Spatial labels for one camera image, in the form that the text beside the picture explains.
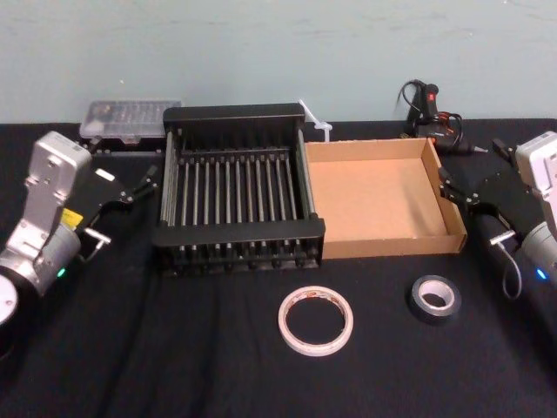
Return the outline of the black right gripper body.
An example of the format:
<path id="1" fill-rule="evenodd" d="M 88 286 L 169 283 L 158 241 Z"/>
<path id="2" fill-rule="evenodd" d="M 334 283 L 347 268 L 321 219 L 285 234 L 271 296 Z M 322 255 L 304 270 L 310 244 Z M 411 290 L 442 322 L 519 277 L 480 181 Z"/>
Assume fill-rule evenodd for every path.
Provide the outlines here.
<path id="1" fill-rule="evenodd" d="M 541 206 L 531 189 L 520 177 L 515 157 L 501 170 L 479 182 L 473 195 L 465 199 L 465 211 L 471 215 L 488 215 L 497 219 L 519 239 L 524 239 L 545 221 Z"/>

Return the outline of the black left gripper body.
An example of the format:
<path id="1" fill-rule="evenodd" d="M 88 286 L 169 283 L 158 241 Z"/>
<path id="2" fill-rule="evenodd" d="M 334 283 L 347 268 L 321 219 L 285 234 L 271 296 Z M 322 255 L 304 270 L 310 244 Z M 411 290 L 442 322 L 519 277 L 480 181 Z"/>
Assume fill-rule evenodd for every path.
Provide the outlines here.
<path id="1" fill-rule="evenodd" d="M 64 206 L 64 223 L 77 236 L 84 234 L 108 211 L 131 207 L 134 197 L 131 189 L 113 175 L 96 169 L 71 195 Z"/>

